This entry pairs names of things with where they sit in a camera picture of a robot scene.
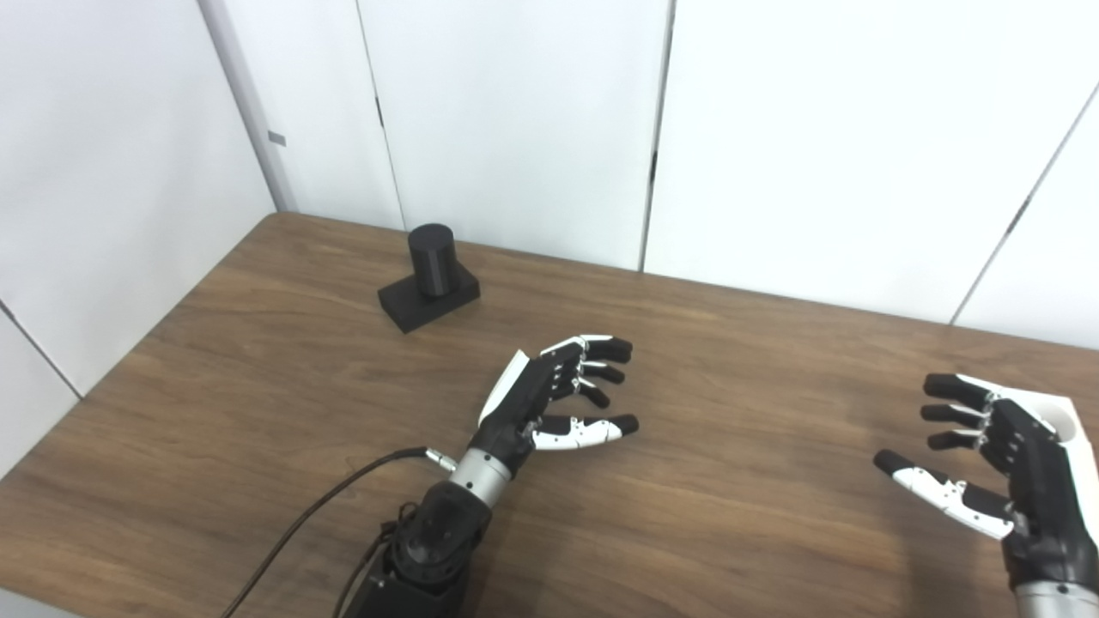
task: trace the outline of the black rectangular block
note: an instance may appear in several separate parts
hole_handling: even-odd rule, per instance
[[[440,298],[430,298],[420,294],[415,275],[412,275],[379,289],[378,299],[381,301],[381,308],[397,323],[397,328],[403,333],[409,333],[480,298],[480,284],[477,277],[462,264],[458,264],[458,280],[460,282],[458,289]]]

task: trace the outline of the robotic hand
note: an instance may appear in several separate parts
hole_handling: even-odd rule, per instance
[[[508,483],[535,450],[581,449],[637,431],[633,415],[611,418],[545,416],[551,401],[580,394],[600,408],[610,399],[588,378],[620,384],[625,376],[606,361],[628,363],[633,345],[609,335],[578,335],[530,358],[515,353],[478,419],[465,455],[429,456],[451,471],[411,515],[401,517],[381,556],[344,618],[456,616],[480,543]]]
[[[924,406],[924,420],[966,428],[931,435],[928,445],[976,450],[1008,477],[1008,496],[893,451],[880,451],[875,465],[951,518],[1001,540],[1020,616],[1099,617],[1099,474],[1072,400],[953,374],[929,375],[923,391],[957,401]]]

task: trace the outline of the white wall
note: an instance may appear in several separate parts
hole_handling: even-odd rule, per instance
[[[679,0],[646,271],[950,320],[1099,79],[1097,23]]]
[[[270,194],[191,0],[0,2],[0,298],[87,391]]]
[[[402,228],[355,1],[200,2],[289,209]]]
[[[0,478],[76,401],[73,390],[0,312]]]
[[[637,267],[667,0],[362,9],[410,229]]]
[[[957,323],[1099,350],[1099,103],[1034,192]]]
[[[3,589],[0,589],[0,616],[11,618],[77,618],[75,614],[55,609]]]

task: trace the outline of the table surface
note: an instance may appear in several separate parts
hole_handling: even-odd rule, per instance
[[[634,342],[609,412],[642,429],[531,457],[466,616],[1012,616],[998,544],[870,457],[1003,486],[923,446],[929,372],[1067,394],[1099,433],[1096,352],[477,245],[482,298],[402,335],[376,290],[410,273],[404,239],[266,219],[0,483],[0,586],[87,618],[218,616],[334,483],[399,448],[459,454],[515,349],[579,332]],[[238,616],[329,616],[378,523],[441,477],[367,476]]]

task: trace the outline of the prosthetic hand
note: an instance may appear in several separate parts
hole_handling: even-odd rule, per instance
[[[551,401],[580,394],[600,408],[610,399],[589,378],[620,384],[625,376],[606,361],[628,363],[633,346],[608,335],[578,335],[537,357],[515,353],[478,419],[465,455],[455,462],[429,453],[451,470],[414,512],[397,522],[382,555],[370,565],[344,618],[448,618],[457,615],[492,507],[535,450],[580,449],[637,430],[633,415],[611,418],[545,416]]]
[[[932,374],[923,390],[957,404],[924,420],[965,429],[928,438],[935,451],[976,450],[1008,477],[1008,496],[917,466],[892,451],[874,463],[951,518],[1001,541],[1023,618],[1099,617],[1099,475],[1070,399]]]

